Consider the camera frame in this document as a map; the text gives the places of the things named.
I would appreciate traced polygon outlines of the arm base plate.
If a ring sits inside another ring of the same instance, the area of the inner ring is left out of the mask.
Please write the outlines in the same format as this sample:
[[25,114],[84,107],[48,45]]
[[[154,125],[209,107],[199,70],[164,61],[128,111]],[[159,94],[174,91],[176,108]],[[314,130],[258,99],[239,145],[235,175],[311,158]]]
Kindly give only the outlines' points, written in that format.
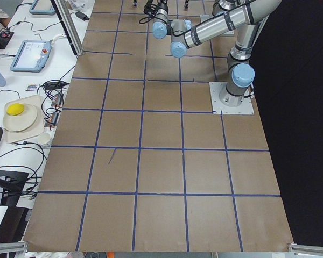
[[227,91],[227,82],[210,82],[209,87],[214,114],[255,114],[249,89],[242,96],[233,96]]
[[[214,16],[212,14],[201,14],[200,15],[200,22],[203,23],[207,20],[211,20]],[[227,26],[225,23],[219,23],[217,22],[216,24],[213,25],[213,28],[216,31],[220,31],[223,32],[222,34],[220,34],[221,37],[233,37],[235,35],[234,31],[229,31],[227,30]]]

